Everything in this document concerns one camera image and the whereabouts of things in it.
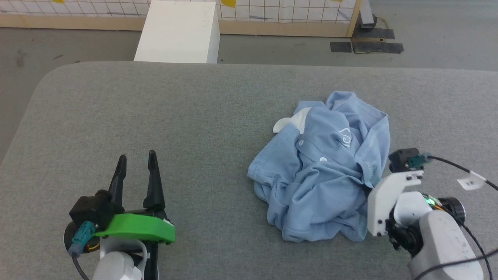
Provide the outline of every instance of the gray table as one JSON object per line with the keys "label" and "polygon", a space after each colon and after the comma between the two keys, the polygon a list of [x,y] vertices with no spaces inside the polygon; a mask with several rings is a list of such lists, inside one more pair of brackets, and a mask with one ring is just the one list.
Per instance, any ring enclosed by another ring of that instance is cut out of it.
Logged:
{"label": "gray table", "polygon": [[[64,66],[40,82],[0,168],[0,279],[79,279],[62,245],[68,211],[109,186],[122,153],[124,206],[140,208],[151,148],[177,227],[177,242],[160,248],[164,279],[408,279],[408,253],[387,238],[282,241],[247,167],[299,100],[350,90],[389,114],[392,150],[419,147],[498,182],[497,88],[498,73],[463,70]],[[458,197],[484,248],[498,247],[498,193],[464,191],[450,166],[426,171],[420,189]],[[90,276],[98,253],[80,259]]]}

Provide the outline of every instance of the green led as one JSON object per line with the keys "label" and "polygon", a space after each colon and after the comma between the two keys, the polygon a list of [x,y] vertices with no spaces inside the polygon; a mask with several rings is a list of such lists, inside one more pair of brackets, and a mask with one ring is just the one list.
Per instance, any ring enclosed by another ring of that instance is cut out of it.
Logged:
{"label": "green led", "polygon": [[431,205],[436,205],[436,202],[434,202],[434,200],[432,200],[430,198],[426,198],[425,201],[427,201],[427,203],[429,203]]}

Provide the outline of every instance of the black cable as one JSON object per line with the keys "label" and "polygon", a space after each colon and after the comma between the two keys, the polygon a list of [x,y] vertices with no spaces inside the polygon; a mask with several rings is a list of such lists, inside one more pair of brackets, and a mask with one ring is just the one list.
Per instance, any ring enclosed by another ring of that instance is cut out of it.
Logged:
{"label": "black cable", "polygon": [[455,261],[455,262],[450,262],[450,263],[436,265],[436,266],[433,266],[433,267],[425,270],[421,274],[419,274],[414,280],[420,280],[420,279],[422,279],[422,277],[426,276],[428,273],[433,272],[434,270],[438,270],[438,269],[445,268],[445,267],[450,267],[450,266],[461,265],[461,264],[470,263],[470,262],[475,262],[475,261],[480,261],[480,260],[482,260],[484,258],[492,257],[492,256],[496,255],[497,253],[498,253],[498,248],[494,249],[493,251],[491,251],[491,252],[489,252],[489,253],[487,253],[485,255],[478,256],[478,257],[475,257],[475,258],[472,258],[472,259],[461,260],[461,261]]}
{"label": "black cable", "polygon": [[76,257],[76,255],[73,254],[72,257],[73,257],[74,266],[76,267],[78,273],[81,275],[81,278],[83,278],[83,280],[89,280],[87,275],[83,272],[83,269],[81,269],[80,263],[78,262],[78,258]]}
{"label": "black cable", "polygon": [[[470,170],[466,169],[465,167],[461,166],[461,165],[458,165],[452,161],[449,161],[447,159],[444,159],[442,157],[438,157],[438,156],[433,156],[433,155],[428,155],[427,156],[428,159],[435,159],[435,160],[438,160],[438,161],[442,161],[444,163],[447,163],[449,165],[452,165],[460,170],[463,170],[467,173],[470,173]],[[489,180],[486,180],[486,184],[490,185],[493,189],[497,190],[498,191],[498,186],[496,186],[495,184],[491,183]]]}
{"label": "black cable", "polygon": [[486,268],[488,269],[488,274],[490,275],[490,280],[493,280],[493,272],[491,271],[491,265],[490,265],[490,262],[488,261],[488,257],[486,256],[486,252],[484,252],[484,249],[483,247],[481,247],[481,245],[479,244],[479,241],[477,241],[477,238],[472,234],[472,232],[470,231],[470,229],[462,222],[462,220],[460,220],[460,218],[456,217],[455,215],[453,215],[453,213],[451,213],[446,207],[444,207],[443,205],[439,206],[441,207],[444,211],[446,211],[446,213],[450,214],[450,216],[455,219],[455,221],[457,222],[457,224],[459,226],[461,226],[462,228],[464,228],[464,230],[469,234],[469,236],[472,238],[472,240],[474,240],[474,242],[476,243],[477,245],[477,248],[479,248],[479,251],[481,251],[481,254],[483,256],[483,259],[484,261],[486,262]]}
{"label": "black cable", "polygon": [[[444,162],[444,163],[447,163],[449,165],[452,165],[460,170],[463,170],[467,173],[470,173],[471,171],[468,170],[467,168],[461,166],[461,165],[458,165],[452,161],[449,161],[447,159],[444,159],[442,157],[437,157],[437,156],[432,156],[432,155],[428,155],[427,156],[428,159],[435,159],[435,160],[438,160],[438,161],[441,161],[441,162]],[[496,186],[495,184],[491,183],[489,180],[486,180],[486,184],[490,185],[491,187],[493,187],[495,190],[498,191],[498,186]],[[449,266],[456,266],[456,265],[460,265],[460,264],[465,264],[465,263],[470,263],[470,262],[475,262],[475,261],[478,261],[478,260],[482,260],[484,259],[485,262],[486,262],[486,267],[488,268],[488,273],[490,274],[490,280],[493,279],[493,273],[491,271],[491,266],[490,266],[490,263],[488,261],[488,257],[491,257],[493,255],[495,255],[496,253],[498,253],[498,248],[497,249],[494,249],[493,251],[489,252],[489,253],[485,253],[483,248],[481,247],[481,245],[479,244],[479,242],[477,241],[477,238],[471,233],[470,229],[464,225],[464,223],[458,219],[457,217],[455,217],[451,212],[448,211],[448,209],[442,207],[443,210],[445,210],[448,214],[450,214],[454,219],[455,221],[457,222],[457,224],[461,227],[463,227],[465,229],[465,231],[467,231],[467,233],[470,235],[470,237],[472,238],[472,240],[474,240],[474,242],[476,243],[477,247],[479,248],[479,251],[481,251],[482,255],[479,256],[479,257],[475,257],[475,258],[472,258],[472,259],[468,259],[468,260],[461,260],[461,261],[455,261],[455,262],[449,262],[449,263],[445,263],[445,264],[440,264],[440,265],[436,265],[436,266],[433,266],[429,269],[426,269],[425,271],[423,271],[421,274],[419,274],[414,280],[420,280],[422,279],[422,277],[426,276],[428,273],[431,273],[435,270],[438,270],[438,269],[441,269],[441,268],[444,268],[444,267],[449,267]]]}

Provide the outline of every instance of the concrete floor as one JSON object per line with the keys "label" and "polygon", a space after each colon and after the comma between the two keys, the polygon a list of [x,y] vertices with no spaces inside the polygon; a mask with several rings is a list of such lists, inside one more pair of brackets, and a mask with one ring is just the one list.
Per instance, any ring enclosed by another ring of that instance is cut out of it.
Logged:
{"label": "concrete floor", "polygon": [[[376,1],[402,54],[331,53],[330,38],[222,35],[219,63],[498,71],[498,2]],[[378,27],[384,27],[379,21]],[[33,90],[69,63],[133,60],[140,32],[0,28],[0,162]]]}

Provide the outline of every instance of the white tag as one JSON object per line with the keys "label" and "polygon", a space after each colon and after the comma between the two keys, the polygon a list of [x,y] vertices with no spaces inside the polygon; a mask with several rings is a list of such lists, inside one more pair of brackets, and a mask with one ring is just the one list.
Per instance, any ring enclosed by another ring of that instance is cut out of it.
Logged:
{"label": "white tag", "polygon": [[299,129],[300,134],[304,134],[304,125],[306,123],[306,116],[308,115],[310,109],[311,107],[303,108],[295,115],[293,115],[291,118],[283,118],[278,120],[278,122],[276,122],[276,124],[273,126],[273,133],[279,133],[280,130],[284,128],[284,126],[291,123],[297,129]]}
{"label": "white tag", "polygon": [[477,190],[486,184],[486,178],[470,171],[469,177],[457,180],[464,190]]}

